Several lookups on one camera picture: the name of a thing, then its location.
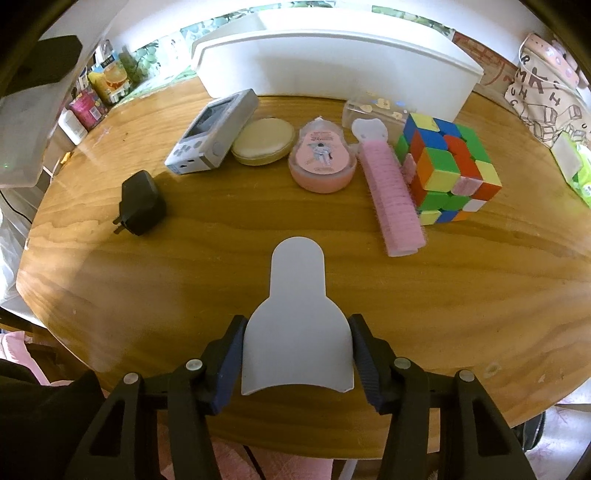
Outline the white plastic storage bin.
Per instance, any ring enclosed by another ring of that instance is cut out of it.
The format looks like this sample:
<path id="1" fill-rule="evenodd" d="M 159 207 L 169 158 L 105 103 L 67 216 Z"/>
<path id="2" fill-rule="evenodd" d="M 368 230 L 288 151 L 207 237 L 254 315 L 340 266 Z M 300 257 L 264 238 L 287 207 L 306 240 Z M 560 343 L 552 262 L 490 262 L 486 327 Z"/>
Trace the white plastic storage bin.
<path id="1" fill-rule="evenodd" d="M 208 94 L 349 100 L 363 92 L 452 121 L 482 67 L 418 23 L 338 8 L 270 9 L 245 15 L 193 44 Z"/>

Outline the brown cardboard picture board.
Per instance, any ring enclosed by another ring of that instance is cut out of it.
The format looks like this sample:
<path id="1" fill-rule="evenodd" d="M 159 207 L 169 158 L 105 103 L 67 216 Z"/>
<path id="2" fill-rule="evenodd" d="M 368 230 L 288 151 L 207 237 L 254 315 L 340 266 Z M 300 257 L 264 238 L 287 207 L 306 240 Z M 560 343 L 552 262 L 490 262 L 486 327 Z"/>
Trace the brown cardboard picture board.
<path id="1" fill-rule="evenodd" d="M 453 35 L 453 43 L 482 67 L 479 86 L 488 93 L 504 95 L 515 79 L 517 67 L 494 50 L 458 31 Z"/>

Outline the pink hair comb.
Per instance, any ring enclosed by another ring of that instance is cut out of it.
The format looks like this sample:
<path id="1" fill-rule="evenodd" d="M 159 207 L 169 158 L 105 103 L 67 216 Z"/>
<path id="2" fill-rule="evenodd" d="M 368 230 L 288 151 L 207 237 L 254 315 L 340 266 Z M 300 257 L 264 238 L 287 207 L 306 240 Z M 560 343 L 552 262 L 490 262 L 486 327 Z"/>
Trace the pink hair comb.
<path id="1" fill-rule="evenodd" d="M 353 120 L 352 132 L 359 141 L 356 155 L 370 188 L 388 256 L 417 253 L 427 241 L 400 162 L 388 143 L 386 125 L 377 118 L 358 118 Z"/>

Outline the blue white card box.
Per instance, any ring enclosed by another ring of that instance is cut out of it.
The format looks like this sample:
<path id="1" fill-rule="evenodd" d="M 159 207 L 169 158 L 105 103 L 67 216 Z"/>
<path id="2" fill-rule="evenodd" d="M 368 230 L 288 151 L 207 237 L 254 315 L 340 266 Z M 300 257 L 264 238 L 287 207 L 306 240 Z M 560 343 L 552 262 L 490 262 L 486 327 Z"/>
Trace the blue white card box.
<path id="1" fill-rule="evenodd" d="M 66 81 L 34 87 L 1 100 L 1 187 L 31 187 L 67 94 Z"/>

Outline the colourful rubik's cube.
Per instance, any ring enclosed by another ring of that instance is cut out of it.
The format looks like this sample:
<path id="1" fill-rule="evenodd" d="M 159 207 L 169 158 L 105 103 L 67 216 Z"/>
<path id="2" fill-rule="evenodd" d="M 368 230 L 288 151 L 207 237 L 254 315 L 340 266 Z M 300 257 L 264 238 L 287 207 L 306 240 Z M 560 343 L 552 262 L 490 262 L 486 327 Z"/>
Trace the colourful rubik's cube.
<path id="1" fill-rule="evenodd" d="M 502 189 L 483 143 L 467 126 L 408 114 L 394 153 L 423 226 L 466 220 Z"/>

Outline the round yellow compact tin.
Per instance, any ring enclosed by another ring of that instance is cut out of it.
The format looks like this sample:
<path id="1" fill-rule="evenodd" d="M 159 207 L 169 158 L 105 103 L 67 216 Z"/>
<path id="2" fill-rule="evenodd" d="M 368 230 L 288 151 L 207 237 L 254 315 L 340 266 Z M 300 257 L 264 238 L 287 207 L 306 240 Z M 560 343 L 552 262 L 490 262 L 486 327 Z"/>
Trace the round yellow compact tin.
<path id="1" fill-rule="evenodd" d="M 249 122 L 231 146 L 231 153 L 245 166 L 264 166 L 290 153 L 296 142 L 296 129 L 278 118 Z"/>

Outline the pink small bottle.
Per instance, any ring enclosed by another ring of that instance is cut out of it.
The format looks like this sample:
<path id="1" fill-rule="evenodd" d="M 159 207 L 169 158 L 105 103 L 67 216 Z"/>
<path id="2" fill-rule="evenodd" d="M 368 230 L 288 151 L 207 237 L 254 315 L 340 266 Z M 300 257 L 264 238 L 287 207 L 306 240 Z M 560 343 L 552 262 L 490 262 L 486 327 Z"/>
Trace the pink small bottle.
<path id="1" fill-rule="evenodd" d="M 80 90 L 68 104 L 83 127 L 90 131 L 106 116 L 107 109 L 92 87 Z"/>

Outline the green tissue pack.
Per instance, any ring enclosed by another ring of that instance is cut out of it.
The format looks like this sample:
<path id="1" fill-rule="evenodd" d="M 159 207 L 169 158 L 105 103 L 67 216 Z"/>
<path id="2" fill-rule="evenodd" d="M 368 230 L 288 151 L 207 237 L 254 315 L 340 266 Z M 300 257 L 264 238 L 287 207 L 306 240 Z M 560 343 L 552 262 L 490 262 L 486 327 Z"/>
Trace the green tissue pack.
<path id="1" fill-rule="evenodd" d="M 551 153 L 567 184 L 583 202 L 591 206 L 591 165 L 590 149 L 575 143 L 563 132 L 551 148 Z"/>

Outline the clear plastic sticker box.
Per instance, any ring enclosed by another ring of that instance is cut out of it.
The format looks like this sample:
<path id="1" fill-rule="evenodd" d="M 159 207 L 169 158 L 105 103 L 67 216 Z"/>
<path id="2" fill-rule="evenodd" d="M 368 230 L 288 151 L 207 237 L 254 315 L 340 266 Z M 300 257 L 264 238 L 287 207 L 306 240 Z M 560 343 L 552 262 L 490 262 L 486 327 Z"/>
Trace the clear plastic sticker box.
<path id="1" fill-rule="evenodd" d="M 342 109 L 342 126 L 349 128 L 356 119 L 380 119 L 387 125 L 404 126 L 411 111 L 402 102 L 372 92 L 349 98 Z"/>

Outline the white tube bottle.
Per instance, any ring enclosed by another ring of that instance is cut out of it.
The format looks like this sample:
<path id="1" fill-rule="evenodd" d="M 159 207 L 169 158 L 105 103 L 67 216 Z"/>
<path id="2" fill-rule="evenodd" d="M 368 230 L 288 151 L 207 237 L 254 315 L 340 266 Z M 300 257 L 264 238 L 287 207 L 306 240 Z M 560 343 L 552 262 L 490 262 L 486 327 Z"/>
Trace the white tube bottle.
<path id="1" fill-rule="evenodd" d="M 63 109 L 60 113 L 58 126 L 75 146 L 78 146 L 88 135 L 86 128 L 69 109 Z"/>

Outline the black power adapter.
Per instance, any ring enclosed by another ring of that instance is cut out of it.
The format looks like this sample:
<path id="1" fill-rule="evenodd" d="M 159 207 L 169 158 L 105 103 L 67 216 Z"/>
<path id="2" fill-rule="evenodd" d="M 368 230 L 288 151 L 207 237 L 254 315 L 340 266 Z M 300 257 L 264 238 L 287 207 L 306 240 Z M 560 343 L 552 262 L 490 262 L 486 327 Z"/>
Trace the black power adapter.
<path id="1" fill-rule="evenodd" d="M 141 236 L 157 225 L 166 215 L 166 203 L 153 177 L 140 170 L 121 185 L 118 216 L 113 221 L 114 233 L 127 230 Z"/>

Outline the letter-printed canvas bag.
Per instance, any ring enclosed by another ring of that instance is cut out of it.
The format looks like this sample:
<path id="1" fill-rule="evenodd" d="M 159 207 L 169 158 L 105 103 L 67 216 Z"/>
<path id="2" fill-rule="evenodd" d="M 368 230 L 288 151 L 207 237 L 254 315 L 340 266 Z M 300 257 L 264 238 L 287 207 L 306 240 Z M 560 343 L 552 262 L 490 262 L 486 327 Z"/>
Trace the letter-printed canvas bag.
<path id="1" fill-rule="evenodd" d="M 590 143 L 590 108 L 578 88 L 565 84 L 535 53 L 520 46 L 519 67 L 505 99 L 533 136 L 552 147 L 561 133 Z"/>

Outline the white handheld game console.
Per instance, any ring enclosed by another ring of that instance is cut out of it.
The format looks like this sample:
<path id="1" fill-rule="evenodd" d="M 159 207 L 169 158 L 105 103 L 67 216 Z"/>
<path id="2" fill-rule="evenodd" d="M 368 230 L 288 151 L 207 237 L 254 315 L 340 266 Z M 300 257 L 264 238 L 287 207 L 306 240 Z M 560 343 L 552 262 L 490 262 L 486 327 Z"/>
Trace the white handheld game console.
<path id="1" fill-rule="evenodd" d="M 212 100 L 176 142 L 165 167 L 176 175 L 217 169 L 257 107 L 252 89 Z"/>

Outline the white scoop-shaped piece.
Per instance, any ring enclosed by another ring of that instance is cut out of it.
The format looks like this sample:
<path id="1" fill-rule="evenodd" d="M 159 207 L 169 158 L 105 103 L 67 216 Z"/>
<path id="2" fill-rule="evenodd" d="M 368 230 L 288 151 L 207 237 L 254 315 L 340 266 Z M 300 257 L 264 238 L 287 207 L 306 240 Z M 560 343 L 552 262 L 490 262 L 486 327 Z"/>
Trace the white scoop-shaped piece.
<path id="1" fill-rule="evenodd" d="M 269 296 L 243 336 L 242 395 L 284 385 L 355 387 L 351 328 L 325 291 L 321 246 L 305 237 L 273 250 Z"/>

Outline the pink correction tape dispenser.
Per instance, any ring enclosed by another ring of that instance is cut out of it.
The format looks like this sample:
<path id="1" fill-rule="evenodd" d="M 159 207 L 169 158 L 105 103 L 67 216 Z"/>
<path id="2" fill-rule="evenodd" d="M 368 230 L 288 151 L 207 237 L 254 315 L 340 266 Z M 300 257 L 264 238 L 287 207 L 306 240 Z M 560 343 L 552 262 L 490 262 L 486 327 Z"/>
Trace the pink correction tape dispenser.
<path id="1" fill-rule="evenodd" d="M 317 117 L 301 128 L 287 165 L 295 183 L 304 190 L 332 194 L 351 183 L 356 172 L 356 156 L 342 128 Z"/>

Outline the pink decorated box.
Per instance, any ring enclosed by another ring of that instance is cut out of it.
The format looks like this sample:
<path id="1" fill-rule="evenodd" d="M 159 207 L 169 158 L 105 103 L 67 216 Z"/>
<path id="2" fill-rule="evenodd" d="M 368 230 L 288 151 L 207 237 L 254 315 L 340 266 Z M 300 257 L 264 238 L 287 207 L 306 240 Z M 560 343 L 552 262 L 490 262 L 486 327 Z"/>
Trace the pink decorated box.
<path id="1" fill-rule="evenodd" d="M 542 59 L 566 85 L 585 89 L 589 80 L 574 57 L 556 39 L 548 42 L 535 33 L 530 33 L 523 46 Z"/>

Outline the orange juice carton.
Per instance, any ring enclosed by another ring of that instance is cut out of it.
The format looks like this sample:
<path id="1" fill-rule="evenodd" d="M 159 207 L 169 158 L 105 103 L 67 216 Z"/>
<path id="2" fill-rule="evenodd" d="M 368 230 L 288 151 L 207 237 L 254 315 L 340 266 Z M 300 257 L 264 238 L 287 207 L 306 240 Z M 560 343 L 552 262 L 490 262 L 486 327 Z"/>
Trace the orange juice carton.
<path id="1" fill-rule="evenodd" d="M 118 55 L 105 45 L 94 51 L 88 80 L 101 100 L 115 105 L 131 91 L 131 81 Z"/>

